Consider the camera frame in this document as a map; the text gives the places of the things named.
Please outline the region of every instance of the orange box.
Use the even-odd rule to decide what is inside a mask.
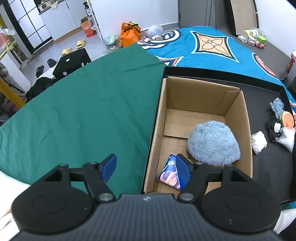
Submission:
[[[85,35],[88,38],[94,36],[96,31],[91,28],[92,26],[90,25],[88,18],[84,17],[80,21],[81,21],[81,27],[82,27],[83,31],[85,32]]]

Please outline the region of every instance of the logo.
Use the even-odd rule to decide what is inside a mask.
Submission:
[[[207,53],[234,60],[239,63],[228,44],[228,36],[212,36],[190,31],[195,38],[195,49],[191,52]]]
[[[159,48],[164,48],[169,43],[178,40],[180,37],[181,37],[180,30],[173,30],[166,34],[156,35],[152,38],[139,40],[137,44],[141,45],[141,47],[146,50],[155,49],[155,48],[159,49]]]
[[[151,197],[149,197],[149,196],[143,197],[143,200],[144,200],[145,202],[148,202],[148,201],[151,200]]]
[[[259,58],[258,55],[256,55],[255,53],[252,53],[252,57],[254,59],[254,61],[256,62],[256,64],[264,70],[264,72],[266,72],[268,75],[274,77],[274,78],[277,78],[276,74],[270,69],[268,68],[264,62],[262,61],[261,58]]]
[[[162,58],[159,56],[156,56],[160,61],[164,62],[165,65],[167,66],[177,66],[177,64],[181,61],[181,59],[184,56],[181,57],[175,57],[175,58]]]

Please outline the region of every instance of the slipper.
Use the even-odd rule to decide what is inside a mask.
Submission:
[[[71,52],[71,50],[72,50],[71,47],[64,49],[63,52],[62,52],[62,57],[69,54]]]
[[[80,48],[84,47],[84,45],[85,45],[85,40],[84,40],[84,39],[79,40],[79,41],[77,42],[77,46],[76,46],[76,48],[77,48],[77,49],[80,49]]]

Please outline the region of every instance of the white plastic bag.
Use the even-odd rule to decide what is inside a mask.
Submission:
[[[8,36],[8,35],[14,35],[15,31],[13,29],[5,28],[1,30],[1,33]]]
[[[147,31],[147,36],[149,38],[154,37],[156,35],[161,35],[163,33],[163,27],[160,25],[152,25],[148,31]]]

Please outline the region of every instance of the blue bedsheet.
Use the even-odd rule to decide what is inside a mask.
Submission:
[[[168,66],[227,71],[281,85],[296,112],[294,98],[260,57],[217,29],[206,26],[182,28],[140,40],[138,44]]]

